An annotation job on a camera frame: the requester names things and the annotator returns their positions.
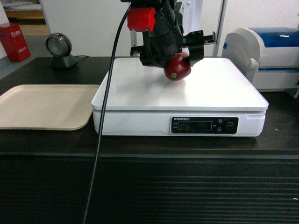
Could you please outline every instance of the white printer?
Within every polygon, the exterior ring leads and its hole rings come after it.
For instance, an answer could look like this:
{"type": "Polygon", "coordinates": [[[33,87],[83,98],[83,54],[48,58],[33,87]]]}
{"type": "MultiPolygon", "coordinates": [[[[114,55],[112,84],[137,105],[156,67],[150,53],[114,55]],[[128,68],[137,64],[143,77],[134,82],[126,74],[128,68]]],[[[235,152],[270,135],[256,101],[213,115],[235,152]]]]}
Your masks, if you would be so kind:
{"type": "Polygon", "coordinates": [[[238,28],[227,35],[222,56],[259,91],[299,95],[299,30],[238,28]]]}

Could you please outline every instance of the black wire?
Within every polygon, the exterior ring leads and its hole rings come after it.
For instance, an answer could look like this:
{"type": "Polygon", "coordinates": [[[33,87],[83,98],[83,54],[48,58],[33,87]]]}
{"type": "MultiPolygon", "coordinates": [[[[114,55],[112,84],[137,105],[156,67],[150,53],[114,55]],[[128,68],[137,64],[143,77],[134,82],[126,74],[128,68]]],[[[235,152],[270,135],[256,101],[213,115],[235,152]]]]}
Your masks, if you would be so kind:
{"type": "Polygon", "coordinates": [[[105,90],[105,95],[104,95],[104,100],[103,100],[103,105],[102,105],[102,110],[101,110],[101,117],[100,117],[100,125],[99,125],[99,140],[98,140],[98,148],[97,148],[97,152],[95,154],[95,159],[94,159],[94,166],[93,166],[93,175],[92,175],[92,180],[90,182],[90,188],[89,188],[89,193],[88,193],[88,199],[87,199],[87,203],[86,203],[86,208],[85,208],[85,214],[84,214],[84,218],[83,218],[83,223],[85,224],[86,222],[86,218],[87,218],[87,214],[88,214],[88,209],[89,209],[89,204],[90,204],[90,199],[91,199],[91,194],[93,191],[93,182],[94,182],[94,178],[95,178],[95,172],[97,169],[97,164],[98,164],[98,158],[99,158],[99,154],[100,154],[100,143],[101,143],[101,137],[102,137],[102,133],[103,133],[103,125],[104,125],[104,116],[105,116],[105,110],[106,110],[106,105],[107,105],[107,99],[108,99],[108,93],[109,93],[109,89],[110,89],[110,83],[111,83],[111,76],[112,76],[112,68],[113,68],[113,63],[114,63],[114,59],[115,59],[115,53],[116,53],[116,47],[117,47],[117,42],[121,33],[121,28],[129,14],[131,6],[128,7],[126,13],[124,14],[120,25],[118,27],[116,36],[115,36],[115,40],[114,40],[114,44],[113,44],[113,49],[112,49],[112,55],[111,55],[111,61],[110,61],[110,67],[109,67],[109,72],[108,72],[108,77],[107,77],[107,84],[106,84],[106,90],[105,90]]]}

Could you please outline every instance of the digital display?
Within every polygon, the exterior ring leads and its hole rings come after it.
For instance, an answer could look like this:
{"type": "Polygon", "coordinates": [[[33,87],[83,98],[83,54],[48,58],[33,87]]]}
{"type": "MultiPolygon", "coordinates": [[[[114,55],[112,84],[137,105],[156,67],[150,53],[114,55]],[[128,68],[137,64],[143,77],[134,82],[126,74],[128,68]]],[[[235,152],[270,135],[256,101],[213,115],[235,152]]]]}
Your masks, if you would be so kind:
{"type": "Polygon", "coordinates": [[[178,130],[211,131],[212,121],[179,121],[178,130]]]}

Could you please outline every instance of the white wall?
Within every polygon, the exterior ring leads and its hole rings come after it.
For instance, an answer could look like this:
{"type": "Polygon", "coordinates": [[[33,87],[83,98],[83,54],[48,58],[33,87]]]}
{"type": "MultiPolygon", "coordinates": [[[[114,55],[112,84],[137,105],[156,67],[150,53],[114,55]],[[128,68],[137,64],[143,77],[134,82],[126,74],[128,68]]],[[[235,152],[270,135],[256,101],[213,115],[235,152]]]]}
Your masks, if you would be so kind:
{"type": "MultiPolygon", "coordinates": [[[[200,29],[204,35],[217,31],[222,0],[203,0],[200,29]]],[[[42,0],[50,32],[67,35],[73,55],[111,56],[119,22],[128,3],[120,0],[42,0]]],[[[296,28],[299,23],[299,0],[228,0],[218,56],[228,33],[238,27],[296,28]]],[[[140,35],[138,45],[142,44],[140,35]]],[[[130,33],[122,29],[118,56],[128,56],[130,33]]],[[[205,56],[212,56],[214,45],[205,46],[205,56]]]]}
{"type": "MultiPolygon", "coordinates": [[[[218,21],[221,11],[222,0],[203,0],[200,30],[204,31],[204,35],[212,35],[217,32],[218,21]]],[[[205,56],[212,56],[214,44],[205,45],[205,56]]]]}
{"type": "MultiPolygon", "coordinates": [[[[2,5],[0,4],[0,24],[7,23],[7,22],[8,22],[8,18],[5,14],[5,11],[4,11],[2,5]]],[[[0,42],[0,59],[4,58],[5,56],[7,56],[7,54],[0,42]]]]}
{"type": "MultiPolygon", "coordinates": [[[[128,3],[120,0],[42,0],[51,33],[69,37],[73,55],[111,56],[114,37],[128,3]]],[[[117,56],[129,56],[130,31],[122,28],[117,56]]]]}
{"type": "Polygon", "coordinates": [[[226,35],[236,28],[297,28],[298,13],[299,0],[228,0],[218,56],[221,56],[226,35]]]}

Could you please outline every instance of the electronic scale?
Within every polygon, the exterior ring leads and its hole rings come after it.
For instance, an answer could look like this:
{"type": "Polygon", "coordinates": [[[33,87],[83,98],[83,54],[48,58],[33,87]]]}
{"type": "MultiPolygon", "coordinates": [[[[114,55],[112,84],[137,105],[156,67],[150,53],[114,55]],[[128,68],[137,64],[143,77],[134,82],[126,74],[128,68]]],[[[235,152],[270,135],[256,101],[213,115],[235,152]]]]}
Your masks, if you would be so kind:
{"type": "MultiPolygon", "coordinates": [[[[92,100],[98,131],[107,75],[92,100]]],[[[139,58],[114,62],[103,135],[258,136],[268,102],[226,58],[204,58],[173,82],[139,58]]]]}

